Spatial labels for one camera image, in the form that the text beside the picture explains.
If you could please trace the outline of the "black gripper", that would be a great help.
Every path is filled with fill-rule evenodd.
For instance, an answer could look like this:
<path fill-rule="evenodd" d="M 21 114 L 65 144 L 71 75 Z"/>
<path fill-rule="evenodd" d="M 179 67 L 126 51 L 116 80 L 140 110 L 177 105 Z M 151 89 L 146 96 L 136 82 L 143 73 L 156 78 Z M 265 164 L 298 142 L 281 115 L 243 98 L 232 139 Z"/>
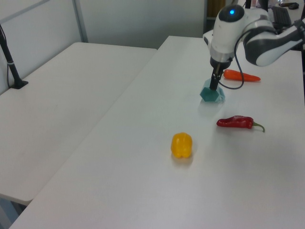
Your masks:
<path fill-rule="evenodd" d="M 210 58 L 210 65 L 213 67 L 213 72 L 212 72 L 210 86 L 209 86 L 209 88 L 211 90 L 217 90 L 219 81 L 222 77 L 222 71 L 224 71 L 225 69 L 228 69 L 229 66 L 231 65 L 231 62 L 232 62 L 231 57 L 229 57 L 224 62 L 216 61 L 212 57 Z"/>

